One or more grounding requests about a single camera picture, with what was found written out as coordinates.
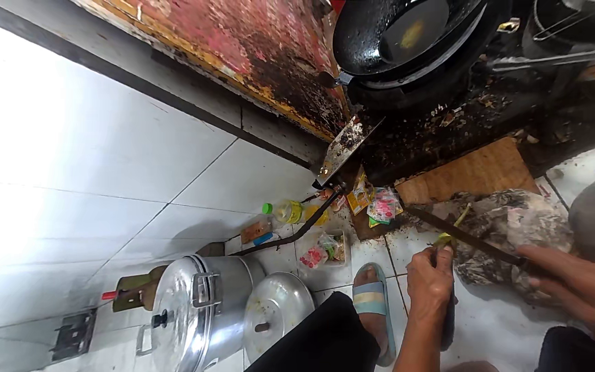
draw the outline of pot handle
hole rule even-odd
[[[199,279],[203,283],[202,291],[199,291]],[[208,279],[213,279],[210,281],[210,285],[212,286],[212,293],[213,296],[210,300],[202,301],[201,294],[206,295],[206,289],[208,288]],[[219,273],[209,272],[209,273],[197,273],[192,276],[192,306],[195,309],[203,308],[203,307],[212,307],[218,304],[221,304],[221,290],[219,282],[221,281],[221,277]]]
[[[151,340],[151,348],[144,350],[144,332],[149,329],[151,329],[150,324],[145,324],[139,327],[139,332],[137,333],[137,357],[143,357],[144,355],[148,355],[155,349],[153,347],[153,340]]]

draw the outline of lid knob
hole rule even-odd
[[[153,318],[151,318],[151,326],[153,326],[153,328],[157,328],[159,326],[162,326],[162,328],[167,327],[167,309],[162,310],[162,314],[156,314],[153,315]]]

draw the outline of wok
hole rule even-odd
[[[336,62],[344,72],[361,80],[400,78],[437,58],[467,29],[486,2],[347,1],[333,37]],[[406,40],[408,51],[396,48]]]

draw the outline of rusty metal surface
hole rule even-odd
[[[73,1],[322,139],[345,125],[341,92],[314,80],[332,68],[311,0]]]

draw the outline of black hose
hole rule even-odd
[[[327,207],[329,207],[332,203],[334,203],[336,198],[339,195],[342,195],[343,192],[344,192],[343,187],[335,187],[334,193],[332,193],[332,195],[329,197],[329,199],[327,199],[327,201],[325,201],[325,203],[323,203],[323,205],[321,205],[321,207],[318,208],[318,210],[311,217],[309,217],[307,222],[305,222],[304,225],[302,225],[302,227],[297,231],[297,233],[294,233],[293,235],[289,236],[288,238],[283,238],[283,239],[279,239],[279,240],[275,240],[275,241],[268,241],[267,243],[260,244],[259,246],[255,246],[255,247],[248,248],[248,249],[245,249],[245,250],[242,250],[239,252],[235,252],[234,254],[231,254],[230,256],[244,256],[246,254],[260,251],[261,249],[265,249],[265,248],[269,248],[269,247],[283,246],[284,244],[291,244],[292,242],[300,239],[302,237],[302,235],[304,235],[307,231],[309,231],[311,226],[313,226],[313,224],[315,224],[316,221],[318,221],[318,219],[323,215],[323,213],[325,213],[325,209],[327,209]]]

